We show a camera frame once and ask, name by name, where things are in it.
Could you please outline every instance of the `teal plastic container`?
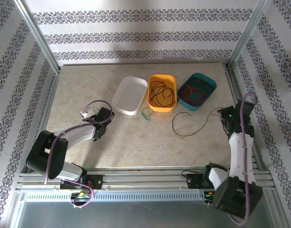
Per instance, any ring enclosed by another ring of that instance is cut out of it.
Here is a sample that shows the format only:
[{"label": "teal plastic container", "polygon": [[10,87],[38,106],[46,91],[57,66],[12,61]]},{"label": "teal plastic container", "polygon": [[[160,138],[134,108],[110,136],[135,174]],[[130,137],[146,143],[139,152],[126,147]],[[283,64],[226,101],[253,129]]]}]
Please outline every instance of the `teal plastic container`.
[{"label": "teal plastic container", "polygon": [[[196,101],[200,98],[200,96],[202,96],[202,94],[198,92],[193,92],[191,94],[185,94],[185,97],[182,97],[183,90],[187,88],[186,85],[188,85],[191,88],[197,88],[203,91],[207,95],[207,97],[201,102],[199,102],[198,105],[187,103],[185,100],[189,100],[191,98],[191,101]],[[216,87],[217,87],[216,82],[211,78],[207,77],[206,75],[203,75],[201,73],[192,74],[191,77],[189,77],[188,80],[186,80],[186,82],[178,89],[177,91],[178,102],[183,107],[186,107],[191,111],[196,111],[205,103],[206,100],[208,100],[208,98],[214,92]]]}]

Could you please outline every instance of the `wall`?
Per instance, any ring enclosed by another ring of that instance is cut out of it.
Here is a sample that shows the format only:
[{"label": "wall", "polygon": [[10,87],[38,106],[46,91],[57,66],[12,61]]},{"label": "wall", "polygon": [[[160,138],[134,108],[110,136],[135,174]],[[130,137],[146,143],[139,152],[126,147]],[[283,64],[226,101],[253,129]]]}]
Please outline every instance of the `wall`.
[{"label": "wall", "polygon": [[227,63],[257,2],[26,0],[60,65]]},{"label": "wall", "polygon": [[39,130],[54,72],[11,0],[0,0],[0,227]]},{"label": "wall", "polygon": [[233,71],[242,93],[258,98],[257,146],[291,226],[291,0],[270,1]]}]

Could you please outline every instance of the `beige countertop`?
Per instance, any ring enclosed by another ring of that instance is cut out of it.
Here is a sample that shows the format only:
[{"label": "beige countertop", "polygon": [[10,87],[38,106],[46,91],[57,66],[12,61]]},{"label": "beige countertop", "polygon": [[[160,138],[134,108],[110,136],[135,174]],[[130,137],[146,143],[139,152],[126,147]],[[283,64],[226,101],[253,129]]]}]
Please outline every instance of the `beige countertop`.
[{"label": "beige countertop", "polygon": [[230,146],[217,116],[210,116],[207,125],[197,134],[180,137],[172,131],[171,121],[178,112],[175,129],[192,133],[203,125],[216,107],[233,105],[229,85],[221,63],[65,66],[61,70],[57,91],[48,119],[47,130],[60,131],[77,125],[80,111],[93,100],[111,102],[125,76],[148,81],[154,74],[175,77],[177,88],[193,73],[203,73],[217,83],[217,89],[195,112],[180,104],[169,113],[155,112],[151,121],[141,115],[148,107],[147,96],[134,116],[115,112],[106,134],[98,141],[84,141],[68,150],[67,162],[85,168],[127,166],[190,166],[214,162],[230,165]]}]

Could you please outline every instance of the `white plastic container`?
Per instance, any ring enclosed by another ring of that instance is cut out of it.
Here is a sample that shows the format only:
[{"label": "white plastic container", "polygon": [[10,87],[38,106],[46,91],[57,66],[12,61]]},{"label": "white plastic container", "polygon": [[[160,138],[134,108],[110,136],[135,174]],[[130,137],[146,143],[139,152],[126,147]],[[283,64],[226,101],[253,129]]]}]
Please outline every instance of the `white plastic container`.
[{"label": "white plastic container", "polygon": [[124,77],[113,98],[112,105],[120,113],[135,115],[146,94],[147,81],[133,76]]}]

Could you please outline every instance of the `purple cable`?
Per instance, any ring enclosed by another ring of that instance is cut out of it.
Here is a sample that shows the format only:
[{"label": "purple cable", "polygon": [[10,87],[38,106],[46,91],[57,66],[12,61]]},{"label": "purple cable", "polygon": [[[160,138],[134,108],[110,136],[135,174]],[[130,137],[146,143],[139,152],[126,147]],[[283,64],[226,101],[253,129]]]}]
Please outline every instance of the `purple cable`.
[{"label": "purple cable", "polygon": [[245,137],[245,126],[244,126],[244,119],[243,119],[243,111],[244,111],[244,104],[245,100],[248,95],[253,94],[253,93],[247,93],[244,98],[242,99],[241,103],[241,108],[240,108],[240,120],[241,120],[241,126],[242,126],[242,142],[244,146],[244,175],[245,175],[245,193],[246,193],[246,213],[244,216],[243,221],[238,222],[235,220],[235,218],[228,214],[231,220],[238,226],[244,226],[247,223],[247,220],[249,218],[250,214],[250,196],[249,196],[249,186],[248,186],[248,167],[247,167],[247,142],[246,142],[246,137]]},{"label": "purple cable", "polygon": [[91,196],[89,197],[88,201],[86,201],[86,202],[85,202],[84,204],[82,204],[81,206],[77,206],[77,205],[75,204],[75,200],[76,200],[77,198],[75,198],[75,199],[73,200],[73,202],[71,202],[71,204],[72,204],[74,207],[82,208],[82,207],[86,206],[87,204],[89,204],[90,201],[92,201],[92,199],[93,199],[93,197],[94,197],[94,191],[93,191],[93,189],[92,189],[90,186],[87,186],[87,185],[85,185],[85,184],[82,184],[82,183],[79,183],[79,182],[76,182],[76,181],[73,181],[73,180],[67,180],[67,179],[63,179],[63,180],[64,180],[64,181],[71,182],[71,183],[73,183],[73,184],[78,184],[78,185],[83,186],[83,187],[86,187],[86,188],[88,188],[88,189],[90,190]]},{"label": "purple cable", "polygon": [[60,133],[56,138],[55,140],[52,142],[52,145],[51,145],[51,148],[50,148],[50,153],[49,153],[49,156],[48,156],[48,160],[47,160],[47,166],[46,166],[46,173],[45,173],[45,180],[44,180],[44,184],[47,184],[47,180],[49,178],[49,170],[50,170],[50,164],[51,164],[51,158],[52,158],[52,152],[53,152],[53,149],[54,149],[54,146],[57,142],[57,140],[59,138],[61,138],[61,136],[65,135],[66,133],[72,131],[72,130],[75,130],[79,127],[85,127],[85,126],[90,126],[90,125],[97,125],[97,124],[103,124],[107,121],[109,121],[111,118],[112,118],[112,115],[113,115],[113,111],[112,111],[112,106],[106,102],[106,101],[103,101],[103,100],[96,100],[96,101],[92,101],[91,103],[89,103],[82,111],[84,111],[88,106],[90,106],[92,103],[95,103],[95,102],[103,102],[103,103],[106,103],[110,110],[111,110],[111,113],[109,115],[109,117],[106,119],[106,120],[103,120],[103,121],[99,121],[97,123],[85,123],[85,124],[81,124],[81,125],[77,125],[77,126],[73,126],[73,127],[70,127],[68,129],[66,129],[65,131],[63,131],[62,133]]}]

